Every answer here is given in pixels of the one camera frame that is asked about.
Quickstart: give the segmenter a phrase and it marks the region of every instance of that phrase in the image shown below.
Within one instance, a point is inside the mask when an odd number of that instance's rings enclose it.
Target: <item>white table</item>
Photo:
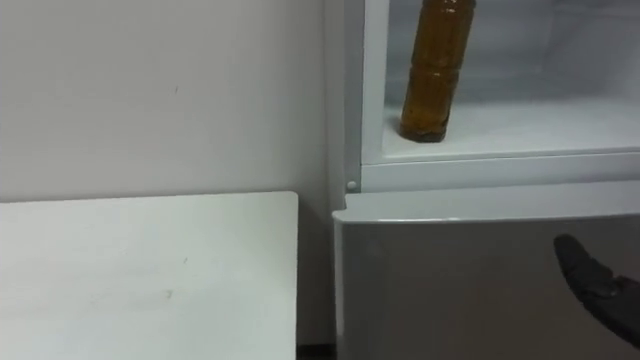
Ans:
[[[297,201],[0,204],[0,359],[293,360]]]

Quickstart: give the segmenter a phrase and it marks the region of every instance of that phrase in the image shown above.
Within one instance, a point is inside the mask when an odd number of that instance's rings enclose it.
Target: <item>black object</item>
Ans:
[[[558,236],[554,246],[576,298],[600,323],[640,349],[640,283],[614,277],[611,269],[592,258],[570,235]]]

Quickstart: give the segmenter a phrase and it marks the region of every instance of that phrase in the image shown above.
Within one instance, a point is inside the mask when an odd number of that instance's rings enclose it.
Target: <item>brown liquid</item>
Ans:
[[[402,109],[405,138],[444,139],[474,8],[475,0],[424,0]]]

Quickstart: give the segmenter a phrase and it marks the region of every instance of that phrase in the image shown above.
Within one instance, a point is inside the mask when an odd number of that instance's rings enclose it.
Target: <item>refrigerator door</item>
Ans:
[[[553,238],[640,279],[640,181],[347,196],[340,359],[636,359],[585,311]]]

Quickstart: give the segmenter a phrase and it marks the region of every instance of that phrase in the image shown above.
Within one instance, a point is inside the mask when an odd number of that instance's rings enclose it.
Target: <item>white refrigerator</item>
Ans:
[[[421,3],[325,7],[339,358],[637,358],[553,238],[640,278],[640,1],[478,0],[438,144],[397,133]]]

